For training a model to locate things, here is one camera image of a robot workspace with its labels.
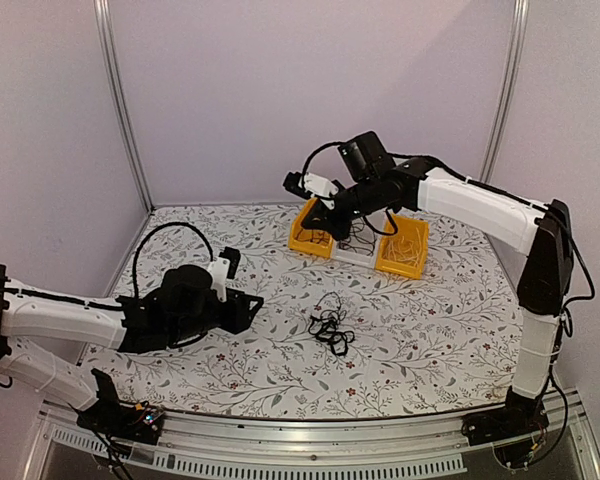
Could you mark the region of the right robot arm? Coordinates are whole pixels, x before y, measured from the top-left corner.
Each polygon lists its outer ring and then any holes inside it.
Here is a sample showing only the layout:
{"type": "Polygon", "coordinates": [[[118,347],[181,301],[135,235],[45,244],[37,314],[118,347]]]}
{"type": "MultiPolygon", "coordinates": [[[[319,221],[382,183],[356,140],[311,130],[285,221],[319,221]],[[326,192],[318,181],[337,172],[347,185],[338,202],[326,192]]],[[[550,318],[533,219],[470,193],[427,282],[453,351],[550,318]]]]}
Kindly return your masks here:
{"type": "Polygon", "coordinates": [[[574,266],[568,207],[508,193],[430,155],[390,153],[373,131],[331,145],[352,186],[311,173],[309,161],[283,182],[288,192],[315,201],[304,228],[341,241],[349,237],[354,220],[377,211],[423,211],[479,230],[525,258],[516,287],[522,337],[512,384],[502,407],[464,416],[462,433],[477,445],[546,428],[543,397],[553,385],[574,266]]]}

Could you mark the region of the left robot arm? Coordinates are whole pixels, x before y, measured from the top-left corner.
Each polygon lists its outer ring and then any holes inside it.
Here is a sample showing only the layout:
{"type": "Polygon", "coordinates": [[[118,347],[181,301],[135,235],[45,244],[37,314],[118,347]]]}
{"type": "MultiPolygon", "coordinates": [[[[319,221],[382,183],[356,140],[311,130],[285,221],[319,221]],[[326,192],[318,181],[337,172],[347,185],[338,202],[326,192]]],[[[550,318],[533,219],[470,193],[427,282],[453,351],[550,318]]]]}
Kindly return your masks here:
{"type": "Polygon", "coordinates": [[[83,374],[32,343],[34,337],[95,344],[144,354],[180,349],[219,328],[239,334],[264,304],[260,296],[227,287],[228,260],[208,268],[168,270],[144,297],[71,297],[36,289],[6,275],[0,264],[0,374],[25,382],[85,411],[108,434],[128,426],[128,412],[103,374],[83,374]]]}

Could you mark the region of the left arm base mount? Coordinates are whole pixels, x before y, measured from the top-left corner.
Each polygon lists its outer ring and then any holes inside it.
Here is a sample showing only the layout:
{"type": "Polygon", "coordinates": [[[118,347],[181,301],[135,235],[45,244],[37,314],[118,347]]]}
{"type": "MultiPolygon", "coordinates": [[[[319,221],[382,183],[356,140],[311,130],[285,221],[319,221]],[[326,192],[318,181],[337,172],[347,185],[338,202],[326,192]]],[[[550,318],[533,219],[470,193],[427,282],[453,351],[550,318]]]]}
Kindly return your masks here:
{"type": "Polygon", "coordinates": [[[77,425],[112,438],[156,445],[164,425],[164,409],[147,401],[134,405],[120,402],[111,377],[92,369],[97,390],[94,405],[78,410],[77,425]]]}

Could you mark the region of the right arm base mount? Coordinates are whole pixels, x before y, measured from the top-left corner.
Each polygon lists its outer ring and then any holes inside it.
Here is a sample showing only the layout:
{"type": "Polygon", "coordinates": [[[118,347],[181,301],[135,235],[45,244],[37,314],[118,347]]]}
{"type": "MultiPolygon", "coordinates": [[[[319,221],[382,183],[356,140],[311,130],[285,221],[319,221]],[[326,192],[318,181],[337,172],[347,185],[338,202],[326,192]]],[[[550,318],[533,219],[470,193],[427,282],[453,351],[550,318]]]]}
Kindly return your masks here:
{"type": "Polygon", "coordinates": [[[530,399],[507,391],[502,407],[462,417],[461,433],[471,446],[507,440],[493,451],[505,468],[525,468],[547,440],[549,420],[542,397],[530,399]]]}

